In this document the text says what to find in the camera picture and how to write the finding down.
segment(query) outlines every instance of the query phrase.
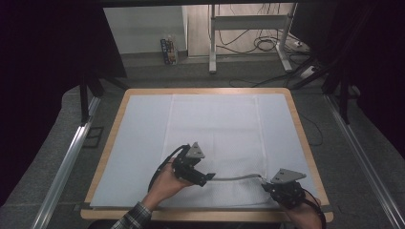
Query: table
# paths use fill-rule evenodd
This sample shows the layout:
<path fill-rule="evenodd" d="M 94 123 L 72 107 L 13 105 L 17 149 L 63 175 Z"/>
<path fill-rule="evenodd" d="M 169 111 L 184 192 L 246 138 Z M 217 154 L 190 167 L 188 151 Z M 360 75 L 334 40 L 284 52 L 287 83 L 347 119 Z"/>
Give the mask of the table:
<path fill-rule="evenodd" d="M 89 205 L 95 194 L 96 187 L 101 180 L 109 155 L 112 151 L 114 142 L 117 137 L 117 131 L 120 122 L 125 114 L 126 105 L 131 95 L 136 94 L 283 94 L 286 97 L 288 108 L 296 128 L 297 134 L 302 145 L 306 161 L 308 163 L 310 173 L 315 184 L 315 189 L 318 197 L 322 201 L 323 207 L 330 205 L 322 180 L 319 177 L 315 161 L 313 159 L 310 147 L 307 142 L 304 130 L 302 128 L 298 113 L 296 111 L 292 96 L 287 89 L 273 88 L 273 89 L 231 89 L 231 88 L 213 88 L 213 89 L 131 89 L 125 93 L 121 105 L 117 112 L 117 117 L 114 125 L 107 139 L 103 154 L 96 169 L 93 182 L 89 188 L 87 197 L 85 198 L 85 205 Z M 127 210 L 123 209 L 90 209 L 83 208 L 81 216 L 84 219 L 119 219 Z M 332 221 L 332 212 L 326 212 L 327 221 Z M 279 222 L 288 221 L 287 216 L 280 210 L 264 210 L 264 209 L 160 209 L 153 213 L 152 220 L 166 220 L 166 221 L 250 221 L 250 222 Z"/>

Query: white surface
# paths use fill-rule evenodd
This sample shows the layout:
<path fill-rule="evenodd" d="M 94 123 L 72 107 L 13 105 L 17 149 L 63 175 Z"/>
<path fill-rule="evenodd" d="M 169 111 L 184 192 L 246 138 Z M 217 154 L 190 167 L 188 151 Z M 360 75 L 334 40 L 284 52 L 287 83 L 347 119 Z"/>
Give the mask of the white surface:
<path fill-rule="evenodd" d="M 202 173 L 270 180 L 285 168 L 307 174 L 300 183 L 316 195 L 283 94 L 133 95 L 91 206 L 134 206 L 165 156 L 194 141 L 206 156 L 196 166 Z M 188 187 L 162 205 L 277 207 L 268 199 L 251 178 Z"/>
<path fill-rule="evenodd" d="M 168 34 L 176 37 L 179 51 L 187 49 L 182 6 L 106 8 L 104 13 L 119 53 L 161 52 L 160 40 Z"/>

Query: shirt sleeve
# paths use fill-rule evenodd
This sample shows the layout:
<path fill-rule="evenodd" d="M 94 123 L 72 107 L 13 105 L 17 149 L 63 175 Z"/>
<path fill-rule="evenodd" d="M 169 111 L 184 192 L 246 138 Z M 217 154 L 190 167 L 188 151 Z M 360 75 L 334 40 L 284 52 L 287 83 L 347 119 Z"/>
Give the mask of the shirt sleeve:
<path fill-rule="evenodd" d="M 151 220 L 152 213 L 141 202 L 114 224 L 111 229 L 144 228 Z"/>

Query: human hand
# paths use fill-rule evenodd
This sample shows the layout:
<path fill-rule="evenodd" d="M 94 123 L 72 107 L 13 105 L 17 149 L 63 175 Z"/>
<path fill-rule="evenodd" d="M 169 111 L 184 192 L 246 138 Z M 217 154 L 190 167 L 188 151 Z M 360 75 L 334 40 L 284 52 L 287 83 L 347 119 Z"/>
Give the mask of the human hand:
<path fill-rule="evenodd" d="M 150 211 L 155 210 L 160 202 L 171 198 L 181 189 L 193 185 L 187 180 L 176 178 L 173 172 L 172 161 L 173 158 L 161 169 L 149 193 L 142 201 L 143 205 Z"/>
<path fill-rule="evenodd" d="M 321 200 L 312 198 L 312 196 L 306 192 L 306 199 L 314 203 L 315 205 L 321 205 Z M 320 229 L 322 228 L 322 221 L 319 218 L 318 214 L 313 208 L 311 208 L 306 203 L 301 203 L 299 206 L 287 209 L 286 207 L 280 204 L 280 207 L 288 215 L 294 225 L 299 229 Z"/>

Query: gray floor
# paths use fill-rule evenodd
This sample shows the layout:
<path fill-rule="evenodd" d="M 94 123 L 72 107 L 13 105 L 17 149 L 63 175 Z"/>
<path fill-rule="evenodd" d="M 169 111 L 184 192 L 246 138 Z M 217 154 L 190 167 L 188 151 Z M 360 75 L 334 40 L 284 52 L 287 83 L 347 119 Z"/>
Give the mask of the gray floor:
<path fill-rule="evenodd" d="M 214 75 L 208 73 L 207 58 L 184 59 L 177 66 L 161 65 L 153 55 L 146 57 L 149 61 L 132 55 L 123 58 L 128 78 L 122 81 L 132 88 L 231 87 L 229 83 L 249 87 L 252 84 L 235 79 L 260 82 L 284 73 L 276 56 L 220 58 L 218 72 Z M 334 220 L 328 228 L 392 228 L 327 106 L 320 90 L 322 82 L 323 79 L 319 79 L 292 94 L 334 212 Z M 87 228 L 91 223 L 82 219 L 79 211 L 124 94 L 114 85 L 102 83 L 106 92 L 93 123 L 93 127 L 104 128 L 100 143 L 95 148 L 81 149 L 48 228 Z M 263 87 L 284 84 L 285 80 L 279 80 Z M 35 161 L 0 208 L 0 228 L 30 228 L 32 225 L 79 125 L 78 89 L 67 92 L 62 104 L 59 117 Z M 352 128 L 375 170 L 404 210 L 405 182 L 401 179 L 405 174 L 404 160 L 356 107 L 355 100 L 349 105 Z M 93 144 L 90 139 L 85 142 L 86 146 Z"/>

